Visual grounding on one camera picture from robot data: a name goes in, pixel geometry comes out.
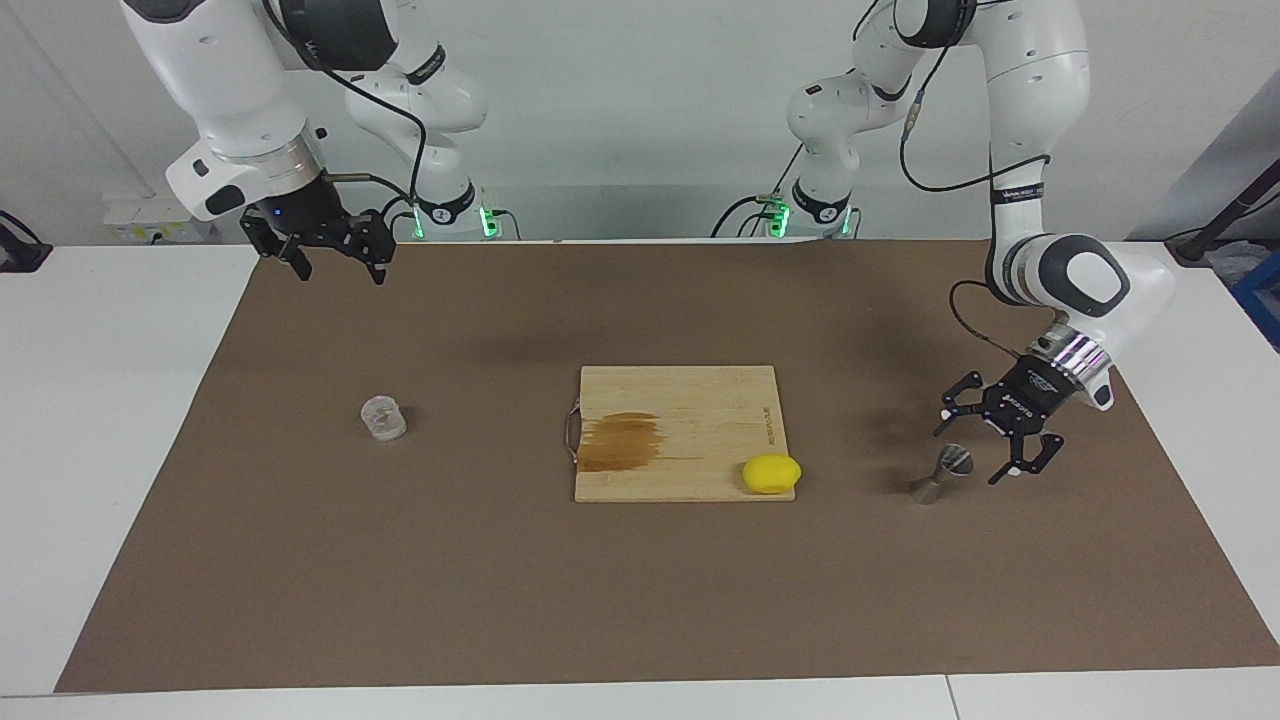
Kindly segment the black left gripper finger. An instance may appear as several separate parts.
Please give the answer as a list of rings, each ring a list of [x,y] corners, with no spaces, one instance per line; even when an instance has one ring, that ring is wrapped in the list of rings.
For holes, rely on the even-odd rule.
[[[973,404],[963,404],[965,393],[975,395],[978,400]],[[1001,409],[998,388],[986,386],[979,372],[969,372],[947,388],[941,397],[941,404],[940,424],[934,428],[934,438],[941,437],[961,416],[979,416],[983,423],[1001,433],[1001,425],[993,420]]]
[[[1036,434],[1034,438],[1039,441],[1039,451],[1034,457],[1028,459],[1024,456],[1027,438],[1028,436],[1020,432],[1009,433],[1010,459],[989,477],[991,486],[998,484],[1006,477],[1041,474],[1064,446],[1064,438],[1059,434]]]

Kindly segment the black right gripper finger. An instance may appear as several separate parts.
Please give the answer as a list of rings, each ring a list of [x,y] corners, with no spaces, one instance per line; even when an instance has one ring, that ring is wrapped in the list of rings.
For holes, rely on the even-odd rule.
[[[274,258],[288,265],[301,281],[310,279],[311,263],[294,236],[282,238],[259,211],[243,211],[239,227],[260,258]]]
[[[369,210],[347,217],[340,252],[362,263],[374,284],[384,284],[396,254],[396,240],[384,215]]]

